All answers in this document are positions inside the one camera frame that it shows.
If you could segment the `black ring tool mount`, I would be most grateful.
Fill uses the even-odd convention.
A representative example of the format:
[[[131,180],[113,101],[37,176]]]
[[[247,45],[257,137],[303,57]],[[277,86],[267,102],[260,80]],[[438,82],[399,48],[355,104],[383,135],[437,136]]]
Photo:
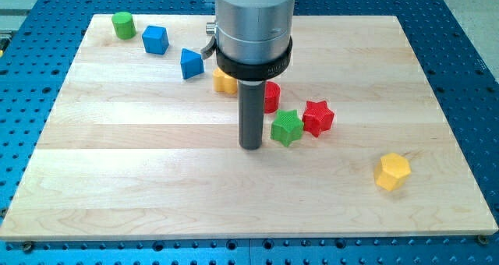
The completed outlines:
[[[282,74],[289,66],[292,54],[292,39],[284,53],[275,60],[259,65],[243,64],[232,60],[219,47],[215,48],[218,67],[237,80],[256,82],[265,81]]]

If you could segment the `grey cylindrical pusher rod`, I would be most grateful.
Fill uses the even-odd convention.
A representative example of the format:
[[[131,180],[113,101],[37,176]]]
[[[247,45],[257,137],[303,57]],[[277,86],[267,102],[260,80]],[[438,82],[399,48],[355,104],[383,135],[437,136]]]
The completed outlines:
[[[246,150],[262,144],[265,82],[238,82],[239,145]]]

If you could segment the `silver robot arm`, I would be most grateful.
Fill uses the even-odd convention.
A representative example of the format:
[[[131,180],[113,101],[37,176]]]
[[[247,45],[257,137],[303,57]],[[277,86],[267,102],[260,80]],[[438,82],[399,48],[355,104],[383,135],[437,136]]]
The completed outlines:
[[[218,68],[235,78],[239,99],[239,145],[262,144],[266,81],[282,74],[291,60],[295,0],[214,0],[212,34],[201,50],[216,56]]]

